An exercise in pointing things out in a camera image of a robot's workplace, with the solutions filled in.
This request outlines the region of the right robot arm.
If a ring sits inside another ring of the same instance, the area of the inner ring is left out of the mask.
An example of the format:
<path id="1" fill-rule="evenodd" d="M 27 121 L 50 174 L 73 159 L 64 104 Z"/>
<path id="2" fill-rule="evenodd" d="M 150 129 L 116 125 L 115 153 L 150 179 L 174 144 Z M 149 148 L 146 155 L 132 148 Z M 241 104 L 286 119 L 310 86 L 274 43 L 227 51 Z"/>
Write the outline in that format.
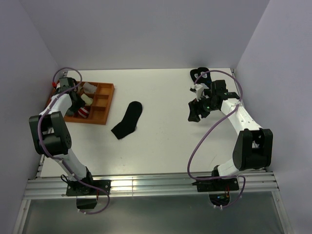
<path id="1" fill-rule="evenodd" d="M 236 92 L 226 88 L 224 80 L 212 82 L 205 89 L 201 84 L 194 84 L 190 90 L 196 94 L 189 102 L 189 122 L 199 122 L 213 111 L 221 111 L 223 120 L 228 119 L 237 133 L 237 140 L 232 158 L 214 168 L 211 185 L 222 190 L 232 176 L 242 171 L 262 169 L 270 166 L 272 160 L 273 133 L 257 124 L 241 104 Z"/>

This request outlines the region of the orange compartment tray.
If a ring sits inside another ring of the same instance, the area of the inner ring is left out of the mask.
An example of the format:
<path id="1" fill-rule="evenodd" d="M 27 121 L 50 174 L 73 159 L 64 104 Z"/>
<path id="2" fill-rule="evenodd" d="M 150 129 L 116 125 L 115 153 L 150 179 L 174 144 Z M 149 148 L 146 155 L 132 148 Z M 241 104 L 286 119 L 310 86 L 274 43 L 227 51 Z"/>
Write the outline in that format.
<path id="1" fill-rule="evenodd" d="M 80 96 L 86 94 L 93 99 L 93 103 L 90 107 L 90 114 L 87 118 L 82 118 L 76 112 L 72 117 L 65 115 L 64 120 L 66 122 L 86 123 L 86 124 L 100 124 L 105 125 L 109 114 L 111 102 L 114 95 L 115 87 L 112 83 L 99 83 L 89 82 L 92 85 L 97 86 L 97 90 L 94 94 L 85 93 L 83 90 L 84 81 L 74 89 Z"/>

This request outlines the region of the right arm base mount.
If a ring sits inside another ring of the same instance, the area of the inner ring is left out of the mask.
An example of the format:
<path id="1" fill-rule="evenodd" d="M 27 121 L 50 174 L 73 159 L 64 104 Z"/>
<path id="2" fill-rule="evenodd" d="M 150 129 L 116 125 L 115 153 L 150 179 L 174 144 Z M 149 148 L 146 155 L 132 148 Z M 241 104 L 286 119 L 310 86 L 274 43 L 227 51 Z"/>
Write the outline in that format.
<path id="1" fill-rule="evenodd" d="M 230 192 L 238 191 L 239 184 L 236 178 L 218 178 L 210 180 L 196 180 L 192 183 L 197 192 L 212 192 L 209 194 L 210 202 L 219 208 L 230 204 Z"/>

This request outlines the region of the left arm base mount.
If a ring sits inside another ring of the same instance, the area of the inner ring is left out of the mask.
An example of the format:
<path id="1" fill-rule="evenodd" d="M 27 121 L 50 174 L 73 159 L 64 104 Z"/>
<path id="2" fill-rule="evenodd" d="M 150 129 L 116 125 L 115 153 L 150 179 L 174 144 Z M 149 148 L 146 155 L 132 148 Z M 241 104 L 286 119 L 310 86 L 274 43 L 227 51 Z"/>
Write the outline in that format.
<path id="1" fill-rule="evenodd" d="M 76 197 L 76 207 L 80 210 L 92 210 L 98 204 L 100 195 L 110 193 L 111 180 L 101 179 L 91 182 L 92 188 L 82 185 L 77 181 L 69 182 L 66 189 L 66 196 Z"/>

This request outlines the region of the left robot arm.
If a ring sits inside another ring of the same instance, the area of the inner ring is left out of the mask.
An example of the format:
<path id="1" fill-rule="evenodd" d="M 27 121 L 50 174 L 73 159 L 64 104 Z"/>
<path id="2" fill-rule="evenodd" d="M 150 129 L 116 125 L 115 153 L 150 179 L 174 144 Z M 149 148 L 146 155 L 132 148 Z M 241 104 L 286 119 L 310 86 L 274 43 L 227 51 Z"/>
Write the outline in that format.
<path id="1" fill-rule="evenodd" d="M 29 118 L 29 125 L 38 154 L 57 162 L 68 175 L 68 182 L 78 183 L 84 195 L 94 191 L 92 175 L 72 151 L 72 139 L 64 120 L 67 113 L 75 114 L 85 102 L 77 93 L 73 78 L 60 78 L 49 105 L 37 116 Z"/>

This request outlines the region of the red white striped sock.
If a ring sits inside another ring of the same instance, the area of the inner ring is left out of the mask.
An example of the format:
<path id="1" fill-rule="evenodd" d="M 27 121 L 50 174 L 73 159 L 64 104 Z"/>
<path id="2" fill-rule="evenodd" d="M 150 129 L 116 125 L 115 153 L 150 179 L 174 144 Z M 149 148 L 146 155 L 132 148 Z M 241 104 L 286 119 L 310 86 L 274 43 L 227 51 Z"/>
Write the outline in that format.
<path id="1" fill-rule="evenodd" d="M 90 107 L 84 106 L 78 109 L 78 115 L 82 118 L 87 118 L 90 114 Z"/>

